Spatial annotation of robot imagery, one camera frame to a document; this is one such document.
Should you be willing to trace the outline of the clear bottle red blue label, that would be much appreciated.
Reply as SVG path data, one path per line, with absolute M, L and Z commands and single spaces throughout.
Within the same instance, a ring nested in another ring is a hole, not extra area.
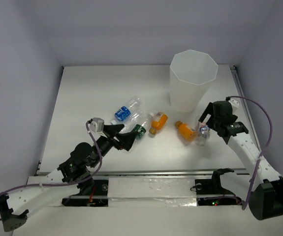
M 209 120 L 210 115 L 207 115 L 202 122 L 197 122 L 196 125 L 196 138 L 194 139 L 194 143 L 198 146 L 204 146 L 206 142 L 210 138 L 210 128 L 207 125 L 207 121 Z

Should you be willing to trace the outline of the orange bottle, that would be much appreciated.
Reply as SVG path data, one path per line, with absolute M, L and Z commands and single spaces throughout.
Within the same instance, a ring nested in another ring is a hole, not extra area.
M 157 112 L 152 119 L 149 133 L 152 136 L 157 135 L 165 126 L 168 116 L 163 112 Z
M 197 136 L 197 132 L 186 123 L 177 121 L 175 127 L 181 137 L 187 142 L 192 142 Z

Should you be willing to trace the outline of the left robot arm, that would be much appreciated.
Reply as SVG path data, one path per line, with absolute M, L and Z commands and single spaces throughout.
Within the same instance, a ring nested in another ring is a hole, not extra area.
M 93 177 L 102 166 L 104 156 L 112 149 L 129 151 L 138 136 L 137 131 L 122 133 L 123 124 L 105 125 L 100 118 L 86 122 L 93 145 L 79 143 L 70 157 L 38 183 L 10 188 L 0 193 L 0 220 L 3 230 L 11 232 L 23 226 L 27 219 L 58 200 L 76 194 L 89 194 Z

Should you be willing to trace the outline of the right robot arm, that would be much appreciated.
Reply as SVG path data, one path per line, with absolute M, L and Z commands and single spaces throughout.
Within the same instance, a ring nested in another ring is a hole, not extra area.
M 227 190 L 228 181 L 221 176 L 233 173 L 230 168 L 218 169 L 213 172 L 210 187 L 214 192 L 221 193 L 222 198 L 235 198 L 242 206 L 247 207 L 257 220 L 265 220 L 283 215 L 283 177 L 264 157 L 266 148 L 258 149 L 246 126 L 238 121 L 234 114 L 239 103 L 235 96 L 224 101 L 210 102 L 199 118 L 207 126 L 223 138 L 224 142 L 235 152 L 251 175 L 246 184 L 245 194 L 236 195 Z

